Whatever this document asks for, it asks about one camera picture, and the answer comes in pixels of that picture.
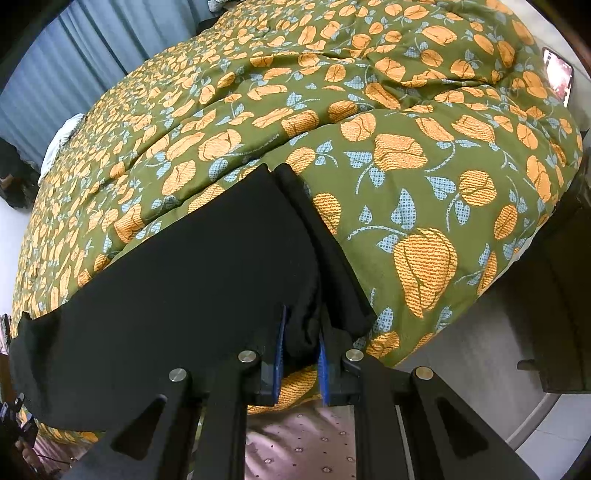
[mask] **gray floor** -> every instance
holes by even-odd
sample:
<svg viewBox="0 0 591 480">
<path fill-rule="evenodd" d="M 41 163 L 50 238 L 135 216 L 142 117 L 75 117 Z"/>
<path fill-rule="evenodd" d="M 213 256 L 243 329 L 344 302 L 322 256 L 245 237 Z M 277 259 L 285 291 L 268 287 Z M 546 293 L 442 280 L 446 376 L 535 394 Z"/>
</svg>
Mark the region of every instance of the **gray floor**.
<svg viewBox="0 0 591 480">
<path fill-rule="evenodd" d="M 532 355 L 525 326 L 509 318 L 502 289 L 495 284 L 397 368 L 431 367 L 506 440 L 544 398 L 537 373 L 515 367 L 527 358 Z"/>
</svg>

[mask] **round metal pin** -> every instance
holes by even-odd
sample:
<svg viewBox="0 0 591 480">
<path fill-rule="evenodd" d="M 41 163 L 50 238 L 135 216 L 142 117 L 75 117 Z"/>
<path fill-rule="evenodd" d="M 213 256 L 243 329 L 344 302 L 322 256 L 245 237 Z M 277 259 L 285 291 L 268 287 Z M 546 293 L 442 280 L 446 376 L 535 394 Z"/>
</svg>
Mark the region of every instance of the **round metal pin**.
<svg viewBox="0 0 591 480">
<path fill-rule="evenodd" d="M 256 352 L 253 352 L 252 350 L 243 350 L 242 352 L 240 352 L 238 354 L 238 359 L 243 364 L 249 364 L 251 362 L 254 362 L 254 360 L 256 360 Z"/>
<path fill-rule="evenodd" d="M 361 350 L 357 350 L 356 348 L 352 348 L 347 350 L 345 357 L 347 357 L 347 359 L 351 360 L 352 362 L 359 362 L 360 360 L 363 360 L 363 352 Z"/>
<path fill-rule="evenodd" d="M 182 382 L 187 378 L 187 371 L 184 368 L 175 368 L 170 371 L 168 378 L 171 382 Z"/>
<path fill-rule="evenodd" d="M 414 372 L 421 380 L 431 380 L 433 378 L 433 370 L 429 367 L 418 367 Z"/>
</svg>

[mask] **comforter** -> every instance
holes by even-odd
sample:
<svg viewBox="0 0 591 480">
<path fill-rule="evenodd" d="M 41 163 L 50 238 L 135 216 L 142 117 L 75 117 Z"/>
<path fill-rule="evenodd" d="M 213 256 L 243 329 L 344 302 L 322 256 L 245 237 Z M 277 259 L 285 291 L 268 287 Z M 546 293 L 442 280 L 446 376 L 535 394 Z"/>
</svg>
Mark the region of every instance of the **comforter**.
<svg viewBox="0 0 591 480">
<path fill-rule="evenodd" d="M 90 110 L 41 186 L 13 334 L 21 312 L 57 308 L 258 165 L 287 162 L 378 315 L 356 344 L 394 366 L 492 284 L 581 157 L 531 34 L 497 0 L 247 0 Z M 236 231 L 232 251 L 196 255 L 248 251 Z M 220 306 L 239 307 L 230 291 Z M 315 381 L 286 378 L 278 408 Z"/>
</svg>

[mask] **triangular cutout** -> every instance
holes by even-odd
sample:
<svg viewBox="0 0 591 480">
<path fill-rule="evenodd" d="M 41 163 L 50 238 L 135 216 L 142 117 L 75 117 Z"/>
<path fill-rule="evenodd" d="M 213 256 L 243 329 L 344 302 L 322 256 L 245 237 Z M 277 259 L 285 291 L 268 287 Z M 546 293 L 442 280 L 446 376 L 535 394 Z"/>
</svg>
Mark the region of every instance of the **triangular cutout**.
<svg viewBox="0 0 591 480">
<path fill-rule="evenodd" d="M 152 437 L 164 411 L 166 400 L 157 398 L 112 443 L 114 451 L 135 460 L 143 460 L 148 454 Z"/>
<path fill-rule="evenodd" d="M 437 399 L 437 408 L 445 425 L 453 452 L 458 458 L 465 459 L 488 448 L 487 440 L 446 398 Z"/>
</svg>

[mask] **curtain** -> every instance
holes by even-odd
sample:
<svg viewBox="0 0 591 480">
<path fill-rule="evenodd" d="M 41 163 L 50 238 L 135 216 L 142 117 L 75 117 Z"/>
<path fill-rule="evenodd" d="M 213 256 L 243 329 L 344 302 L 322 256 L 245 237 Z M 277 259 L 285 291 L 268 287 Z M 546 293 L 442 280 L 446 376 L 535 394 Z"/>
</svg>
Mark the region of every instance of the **curtain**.
<svg viewBox="0 0 591 480">
<path fill-rule="evenodd" d="M 207 0 L 74 0 L 35 39 L 0 94 L 0 137 L 40 167 L 68 118 L 212 16 Z"/>
</svg>

